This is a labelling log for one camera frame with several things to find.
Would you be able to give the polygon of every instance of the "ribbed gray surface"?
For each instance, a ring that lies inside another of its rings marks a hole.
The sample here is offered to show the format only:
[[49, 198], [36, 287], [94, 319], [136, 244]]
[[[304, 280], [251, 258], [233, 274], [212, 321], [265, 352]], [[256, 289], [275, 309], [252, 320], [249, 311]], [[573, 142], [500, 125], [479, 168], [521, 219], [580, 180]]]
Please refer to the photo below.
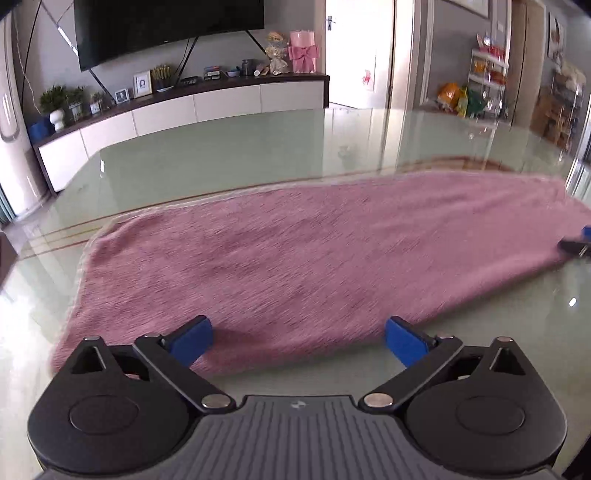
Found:
[[[46, 472], [44, 480], [74, 480]], [[204, 418], [173, 456], [122, 480], [461, 480], [422, 457], [397, 421], [363, 413], [350, 397], [249, 397]], [[531, 480], [558, 478], [550, 471]]]

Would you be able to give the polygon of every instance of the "glass tabletop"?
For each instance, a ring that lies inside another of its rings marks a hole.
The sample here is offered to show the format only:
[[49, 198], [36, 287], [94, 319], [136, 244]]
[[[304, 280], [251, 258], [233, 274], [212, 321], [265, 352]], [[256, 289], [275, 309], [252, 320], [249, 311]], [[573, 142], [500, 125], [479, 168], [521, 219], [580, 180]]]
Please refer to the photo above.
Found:
[[[55, 201], [13, 227], [22, 241], [0, 297], [0, 476], [30, 479], [40, 470], [27, 417], [51, 378], [48, 357], [73, 300], [84, 245], [118, 214], [248, 187], [432, 169], [557, 176], [570, 194], [591, 203], [587, 167], [546, 140], [441, 113], [262, 113], [158, 132], [94, 155]], [[558, 470], [591, 432], [591, 300], [584, 294], [590, 273], [587, 263], [569, 262], [424, 325], [429, 334], [457, 335], [468, 345], [515, 338], [569, 420]], [[213, 381], [237, 399], [351, 394], [357, 400], [402, 369], [385, 346], [357, 346]]]

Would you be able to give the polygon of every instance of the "cabinet drawer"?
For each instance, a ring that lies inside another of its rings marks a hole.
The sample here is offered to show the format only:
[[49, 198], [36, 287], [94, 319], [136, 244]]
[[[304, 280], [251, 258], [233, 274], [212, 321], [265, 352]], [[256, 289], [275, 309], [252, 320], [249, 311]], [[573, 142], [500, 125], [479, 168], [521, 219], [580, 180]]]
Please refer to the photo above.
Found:
[[190, 96], [138, 108], [134, 110], [134, 119], [139, 137], [197, 122]]
[[39, 153], [56, 192], [63, 190], [88, 161], [79, 130], [43, 145]]
[[324, 82], [290, 82], [261, 85], [263, 112], [324, 108]]
[[105, 147], [137, 137], [131, 112], [101, 120], [80, 131], [89, 157]]
[[197, 93], [193, 99], [198, 122], [261, 113], [261, 89], [258, 85]]

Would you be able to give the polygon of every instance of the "metal screw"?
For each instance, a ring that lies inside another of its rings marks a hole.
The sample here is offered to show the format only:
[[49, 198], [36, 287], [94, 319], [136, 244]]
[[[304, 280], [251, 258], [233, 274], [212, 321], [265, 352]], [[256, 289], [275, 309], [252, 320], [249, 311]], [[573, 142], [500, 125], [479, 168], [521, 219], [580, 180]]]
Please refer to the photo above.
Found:
[[386, 393], [370, 393], [363, 398], [363, 402], [371, 408], [384, 408], [394, 404], [394, 399]]
[[201, 405], [205, 408], [226, 408], [230, 406], [232, 399], [222, 393], [213, 393], [206, 395], [201, 400]]

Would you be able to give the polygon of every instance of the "picture frame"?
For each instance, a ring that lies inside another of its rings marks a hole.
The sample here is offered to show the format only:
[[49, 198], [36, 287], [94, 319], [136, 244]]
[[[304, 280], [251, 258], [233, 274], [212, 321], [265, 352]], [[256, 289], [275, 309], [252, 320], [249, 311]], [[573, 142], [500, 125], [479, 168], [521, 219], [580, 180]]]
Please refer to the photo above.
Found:
[[490, 0], [447, 0], [453, 4], [459, 5], [481, 17], [489, 18]]
[[134, 75], [134, 98], [143, 97], [152, 93], [152, 76], [150, 71], [136, 73]]
[[115, 103], [119, 105], [124, 102], [129, 102], [129, 90], [127, 88], [115, 92]]
[[548, 12], [548, 58], [556, 65], [562, 65], [564, 45], [566, 43], [566, 30], [558, 19]]

